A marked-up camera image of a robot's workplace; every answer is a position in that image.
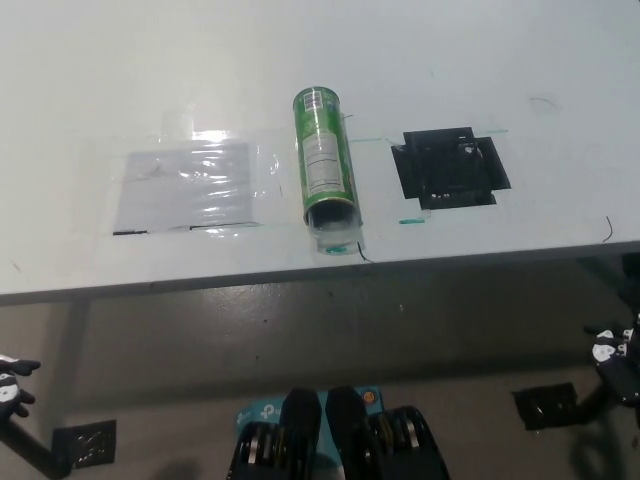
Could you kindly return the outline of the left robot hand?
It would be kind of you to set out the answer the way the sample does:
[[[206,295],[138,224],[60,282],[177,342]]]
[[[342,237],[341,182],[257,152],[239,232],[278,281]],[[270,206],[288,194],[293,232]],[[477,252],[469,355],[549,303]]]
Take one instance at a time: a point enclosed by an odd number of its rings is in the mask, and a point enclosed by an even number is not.
[[[1,422],[9,421],[14,415],[21,418],[28,417],[29,411],[26,406],[33,405],[35,397],[20,387],[18,377],[30,376],[41,367],[41,363],[37,360],[17,359],[2,355],[0,364]]]

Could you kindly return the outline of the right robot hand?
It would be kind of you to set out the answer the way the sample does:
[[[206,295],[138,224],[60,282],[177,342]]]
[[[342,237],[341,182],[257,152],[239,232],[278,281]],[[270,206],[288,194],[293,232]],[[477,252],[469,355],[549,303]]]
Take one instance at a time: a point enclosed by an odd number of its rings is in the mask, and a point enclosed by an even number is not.
[[[591,359],[613,396],[627,407],[639,407],[639,313],[629,324],[617,321],[587,325],[592,337]]]

